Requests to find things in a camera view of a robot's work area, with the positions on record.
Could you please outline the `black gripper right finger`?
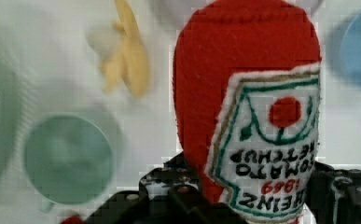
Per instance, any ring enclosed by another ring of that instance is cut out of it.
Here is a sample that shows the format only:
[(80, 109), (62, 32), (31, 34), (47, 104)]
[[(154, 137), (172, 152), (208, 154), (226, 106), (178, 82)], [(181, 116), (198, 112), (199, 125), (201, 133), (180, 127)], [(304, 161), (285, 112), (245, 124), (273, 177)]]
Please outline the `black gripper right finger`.
[(317, 162), (306, 205), (316, 224), (361, 224), (361, 170), (334, 169)]

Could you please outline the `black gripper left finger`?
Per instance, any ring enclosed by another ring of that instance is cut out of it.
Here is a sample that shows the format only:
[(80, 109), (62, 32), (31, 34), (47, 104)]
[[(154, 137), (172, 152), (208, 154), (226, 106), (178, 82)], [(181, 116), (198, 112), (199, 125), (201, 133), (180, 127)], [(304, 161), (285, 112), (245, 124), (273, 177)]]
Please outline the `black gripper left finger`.
[(223, 203), (201, 194), (198, 174), (183, 154), (155, 168), (139, 189), (114, 194), (84, 224), (247, 224)]

